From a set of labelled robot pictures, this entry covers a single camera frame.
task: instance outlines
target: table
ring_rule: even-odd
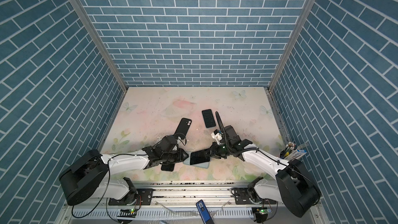
[[[187,133],[186,151],[202,150],[214,141],[206,129],[202,110],[219,112],[224,126],[232,125],[241,139],[247,138],[261,149],[277,156],[282,138],[263,87],[130,87],[123,99],[101,153],[126,153],[152,146],[163,136],[174,134],[181,118],[192,125]],[[258,167],[229,156],[212,159],[208,169],[177,163],[173,172],[161,166],[131,170],[114,179],[133,181],[206,181],[247,180],[262,175]]]

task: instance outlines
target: brick wallpaper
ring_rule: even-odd
[[[331,223],[398,223],[398,0],[316,0],[275,88]]]
[[[55,221],[121,94],[67,0],[0,0],[0,223]]]
[[[81,0],[129,86],[267,86],[305,0]]]

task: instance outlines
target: metal corner post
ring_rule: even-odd
[[[113,63],[111,56],[109,55],[105,45],[103,44],[97,31],[95,30],[94,25],[91,22],[90,18],[88,17],[86,11],[84,10],[82,3],[80,2],[80,0],[69,0],[69,2],[72,5],[73,9],[75,10],[79,19],[82,21],[88,34],[92,38],[94,44],[96,45],[99,52],[101,53],[102,58],[105,60],[106,64],[108,65],[112,74],[116,78],[116,80],[119,83],[120,87],[122,88],[123,92],[127,92],[126,83],[124,82],[123,78],[120,76],[120,73],[117,70],[115,64]]]
[[[283,67],[285,66],[287,59],[289,59],[289,55],[293,50],[293,47],[297,41],[297,38],[299,37],[299,34],[301,32],[301,29],[304,26],[304,23],[310,14],[310,11],[312,9],[312,6],[314,5],[315,0],[306,0],[302,10],[301,14],[297,20],[297,23],[292,31],[291,37],[289,38],[289,42],[286,44],[285,51],[282,54],[281,60],[279,61],[275,73],[271,79],[271,82],[269,83],[268,86],[268,91],[272,92],[274,87],[276,86],[276,82],[279,79],[279,76],[282,73]]]

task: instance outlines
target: wall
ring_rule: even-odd
[[[398,0],[316,0],[274,96],[335,223],[398,223]]]
[[[121,90],[67,0],[0,0],[0,58],[0,223],[44,224]]]
[[[304,1],[81,0],[130,86],[267,86]]]

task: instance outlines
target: phone screen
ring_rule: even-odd
[[[206,128],[216,127],[216,121],[213,117],[213,112],[211,109],[203,110],[202,111],[203,120],[205,121]]]

